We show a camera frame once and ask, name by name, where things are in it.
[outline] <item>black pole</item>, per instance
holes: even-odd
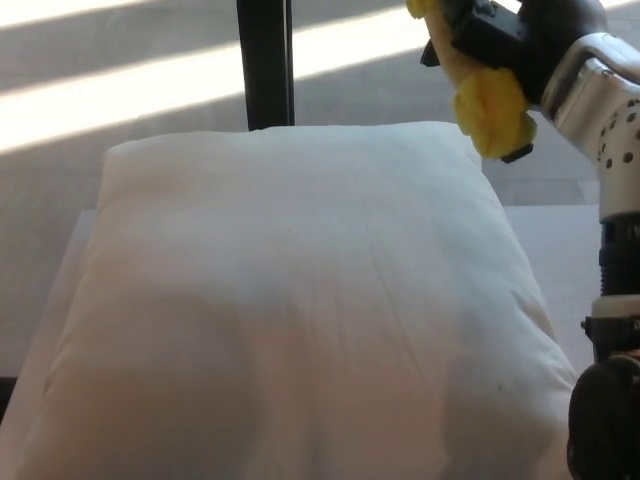
[[[295,124],[291,0],[237,0],[249,130]]]

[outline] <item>pillowcase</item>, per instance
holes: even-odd
[[[574,372],[456,126],[106,157],[19,480],[561,479]]]

